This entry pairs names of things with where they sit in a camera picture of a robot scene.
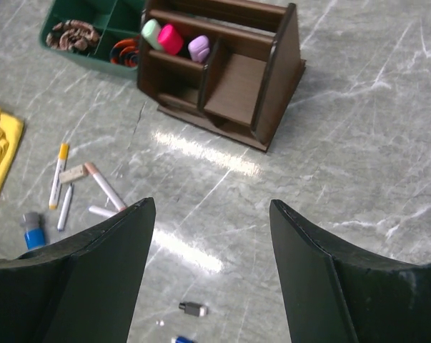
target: mint green highlighter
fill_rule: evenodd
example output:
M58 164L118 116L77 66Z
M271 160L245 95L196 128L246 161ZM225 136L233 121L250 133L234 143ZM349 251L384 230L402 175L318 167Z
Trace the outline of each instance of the mint green highlighter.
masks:
M164 51L162 45L158 43L158 35L161 31L161 26L156 19L150 19L145 23L142 28L142 37L152 46L155 50Z

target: blue glue stick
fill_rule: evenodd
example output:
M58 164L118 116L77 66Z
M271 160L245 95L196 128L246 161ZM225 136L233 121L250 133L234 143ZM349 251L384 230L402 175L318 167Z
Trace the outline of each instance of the blue glue stick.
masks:
M194 343L185 337L175 337L171 340L171 343Z
M36 212L23 214L21 218L22 227L24 227L24 240L28 250L37 249L45 245L44 231L40 227L40 216Z

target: green plastic tray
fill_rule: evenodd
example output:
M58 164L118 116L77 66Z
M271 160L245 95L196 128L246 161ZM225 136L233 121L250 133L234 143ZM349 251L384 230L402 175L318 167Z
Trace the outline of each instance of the green plastic tray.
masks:
M110 63L109 52L119 40L139 34L144 3L145 0L55 0L42 26L39 42L44 49L78 65L135 80L137 68ZM68 52L50 49L46 45L46 36L53 26L70 19L90 23L101 34L95 50L88 53Z

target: marble surface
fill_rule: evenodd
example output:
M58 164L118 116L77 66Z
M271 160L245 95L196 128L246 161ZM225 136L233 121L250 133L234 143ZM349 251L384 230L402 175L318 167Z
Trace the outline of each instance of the marble surface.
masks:
M86 210L106 204L92 179L76 183L65 232L47 209L69 141L70 166L92 160L128 203L157 203L129 342L290 342L271 199L370 251L431 262L431 0L297 4L308 68L263 154L150 100L137 124L146 97L133 82L40 49L50 0L2 0L0 105L26 132L0 197L0 258L26 251L24 212L45 214L50 242L100 220ZM182 299L210 315L183 315Z

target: brown wooden organizer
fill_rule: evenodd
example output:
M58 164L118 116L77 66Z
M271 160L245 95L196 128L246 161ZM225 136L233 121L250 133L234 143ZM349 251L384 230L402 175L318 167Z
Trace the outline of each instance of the brown wooden organizer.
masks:
M142 16L173 24L186 43L203 34L211 44L200 64L141 39L137 86L158 110L266 151L305 69L296 5L148 0Z

